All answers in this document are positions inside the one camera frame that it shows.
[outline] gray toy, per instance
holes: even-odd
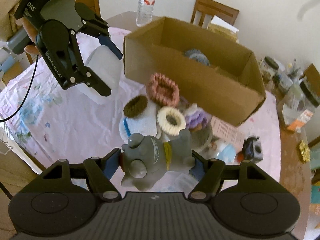
[[[151,189],[167,171],[188,174],[195,166],[190,148],[190,131],[179,132],[179,137],[163,143],[154,136],[134,133],[128,144],[122,145],[121,168],[125,175],[123,187],[137,187],[140,191]]]

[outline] finger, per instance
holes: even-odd
[[[36,42],[36,36],[38,34],[38,31],[25,18],[22,19],[22,25],[23,25],[23,28],[26,30],[29,38],[32,40],[32,42]]]
[[[37,49],[36,46],[34,45],[27,45],[25,48],[24,48],[24,51],[29,53],[29,54],[40,54],[39,50]]]

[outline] white wall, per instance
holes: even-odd
[[[320,0],[216,1],[240,10],[235,23],[240,29],[240,43],[253,50],[258,59],[267,54],[287,64],[297,58],[301,66],[314,63],[320,70]],[[194,2],[156,0],[154,13],[190,21]],[[137,4],[138,0],[100,0],[101,15],[106,19],[136,11]],[[309,138],[320,135],[320,110],[312,122],[307,127]]]

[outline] silver bolt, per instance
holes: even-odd
[[[116,197],[118,197],[118,192],[116,191],[113,191],[113,190],[109,190],[109,191],[106,191],[102,194],[102,196],[106,199],[114,199]]]
[[[202,191],[195,191],[191,193],[193,199],[204,199],[207,197],[207,194]]]

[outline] plastic bottle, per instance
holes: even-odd
[[[153,8],[156,0],[139,0],[137,10],[137,26],[141,27],[152,21]]]

